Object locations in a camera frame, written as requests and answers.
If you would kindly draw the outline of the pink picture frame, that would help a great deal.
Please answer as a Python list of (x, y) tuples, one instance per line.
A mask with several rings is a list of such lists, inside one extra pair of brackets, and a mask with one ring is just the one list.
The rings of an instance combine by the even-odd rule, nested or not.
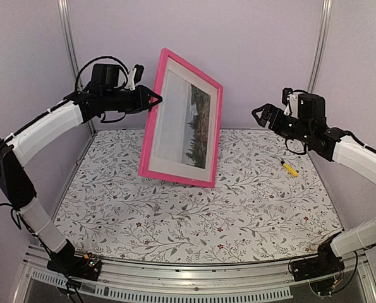
[(138, 173), (198, 187), (214, 187), (223, 87), (170, 49), (161, 50)]

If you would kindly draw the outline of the yellow handled screwdriver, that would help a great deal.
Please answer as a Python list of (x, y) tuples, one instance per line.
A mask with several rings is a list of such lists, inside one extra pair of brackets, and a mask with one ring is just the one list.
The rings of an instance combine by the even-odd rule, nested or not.
[(298, 171), (292, 168), (288, 163), (286, 163), (284, 160), (281, 160), (281, 165), (287, 170), (288, 173), (290, 173), (293, 177), (298, 176)]

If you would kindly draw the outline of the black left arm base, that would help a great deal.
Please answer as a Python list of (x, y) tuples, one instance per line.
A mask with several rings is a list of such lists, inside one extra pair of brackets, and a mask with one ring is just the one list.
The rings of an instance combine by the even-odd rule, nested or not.
[(95, 282), (99, 279), (101, 268), (101, 257), (91, 252), (82, 256), (73, 252), (52, 252), (47, 263), (48, 270)]

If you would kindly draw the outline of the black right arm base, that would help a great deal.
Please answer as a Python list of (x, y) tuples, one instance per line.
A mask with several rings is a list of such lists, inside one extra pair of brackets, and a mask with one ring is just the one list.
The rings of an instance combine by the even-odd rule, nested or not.
[(327, 243), (318, 247), (316, 256), (299, 258), (288, 264), (288, 270), (296, 282), (314, 279), (310, 288), (319, 296), (332, 295), (343, 279), (344, 269), (342, 257), (337, 257)]

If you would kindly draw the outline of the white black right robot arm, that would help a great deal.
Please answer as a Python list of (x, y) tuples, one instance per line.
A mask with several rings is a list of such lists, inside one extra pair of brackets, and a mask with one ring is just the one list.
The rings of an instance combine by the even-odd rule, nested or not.
[(329, 189), (334, 190), (340, 217), (351, 203), (359, 207), (346, 220), (347, 231), (329, 237), (318, 247), (318, 257), (312, 262), (317, 275), (326, 275), (336, 266), (337, 258), (376, 246), (376, 150), (363, 143), (349, 130), (329, 127), (325, 114), (325, 99), (303, 90), (285, 88), (281, 109), (265, 104), (252, 110), (257, 124), (286, 141), (297, 140), (304, 152), (314, 152), (331, 164), (338, 164), (356, 173), (344, 181), (344, 175), (334, 177)]

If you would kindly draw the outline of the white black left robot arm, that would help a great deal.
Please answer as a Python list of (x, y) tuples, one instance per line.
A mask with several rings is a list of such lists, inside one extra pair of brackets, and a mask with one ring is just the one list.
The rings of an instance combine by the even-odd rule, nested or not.
[(35, 236), (66, 274), (80, 265), (75, 248), (53, 223), (37, 197), (25, 167), (38, 152), (62, 134), (107, 112), (137, 114), (162, 102), (162, 97), (139, 85), (143, 66), (128, 71), (122, 64), (95, 64), (87, 86), (65, 96), (22, 128), (0, 138), (0, 190), (17, 220)]

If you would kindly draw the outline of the floral patterned table mat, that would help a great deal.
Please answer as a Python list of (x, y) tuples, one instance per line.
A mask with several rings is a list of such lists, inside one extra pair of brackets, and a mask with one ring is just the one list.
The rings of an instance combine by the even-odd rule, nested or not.
[[(101, 131), (54, 222), (77, 251), (161, 263), (244, 263), (313, 254), (342, 230), (307, 156), (261, 130), (221, 131), (213, 188), (138, 175), (143, 131)], [(298, 171), (293, 177), (284, 160)]]

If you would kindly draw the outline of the aluminium right corner post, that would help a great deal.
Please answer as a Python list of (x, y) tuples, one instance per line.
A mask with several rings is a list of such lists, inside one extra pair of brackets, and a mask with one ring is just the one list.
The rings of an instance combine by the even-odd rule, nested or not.
[(317, 35), (317, 44), (313, 59), (312, 69), (308, 80), (307, 91), (313, 93), (318, 82), (318, 75), (324, 57), (325, 45), (329, 34), (329, 26), (332, 14), (332, 0), (322, 1), (322, 11), (320, 17), (320, 25)]

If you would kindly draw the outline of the aluminium corner post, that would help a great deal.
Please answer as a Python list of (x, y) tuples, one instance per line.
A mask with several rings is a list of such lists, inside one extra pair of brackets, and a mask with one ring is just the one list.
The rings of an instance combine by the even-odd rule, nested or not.
[(318, 75), (324, 57), (325, 45), (329, 34), (329, 26), (332, 14), (332, 0), (322, 1), (322, 11), (320, 17), (320, 25), (317, 35), (317, 44), (313, 59), (312, 69), (308, 80), (307, 91), (313, 93), (318, 82)]
[(73, 33), (71, 29), (68, 2), (67, 0), (57, 0), (57, 3), (58, 3), (59, 19), (60, 19), (61, 29), (63, 32), (63, 38), (64, 38), (64, 46), (66, 48), (66, 53), (67, 53), (68, 61), (70, 64), (71, 74), (73, 76), (73, 79), (76, 80), (77, 74), (79, 72), (79, 67), (78, 67), (78, 60), (76, 57)]

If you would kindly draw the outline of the aluminium left corner post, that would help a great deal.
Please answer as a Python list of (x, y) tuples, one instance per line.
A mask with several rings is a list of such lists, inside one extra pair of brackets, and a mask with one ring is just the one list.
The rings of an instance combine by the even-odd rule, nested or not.
[(71, 74), (73, 76), (73, 79), (76, 80), (77, 74), (79, 72), (79, 67), (78, 67), (78, 60), (76, 57), (73, 33), (71, 29), (68, 2), (67, 0), (57, 0), (57, 3), (58, 3), (59, 19), (60, 19), (61, 29), (63, 32), (63, 38), (64, 38), (64, 46), (66, 48), (66, 53), (67, 53), (68, 61), (70, 64)]

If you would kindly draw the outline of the aluminium front rail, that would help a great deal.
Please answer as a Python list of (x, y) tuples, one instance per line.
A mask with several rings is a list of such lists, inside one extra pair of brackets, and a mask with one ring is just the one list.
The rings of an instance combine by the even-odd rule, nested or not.
[(376, 302), (364, 254), (344, 269), (300, 276), (308, 258), (235, 264), (165, 264), (103, 259), (96, 281), (66, 279), (48, 270), (45, 251), (28, 247), (15, 302)]

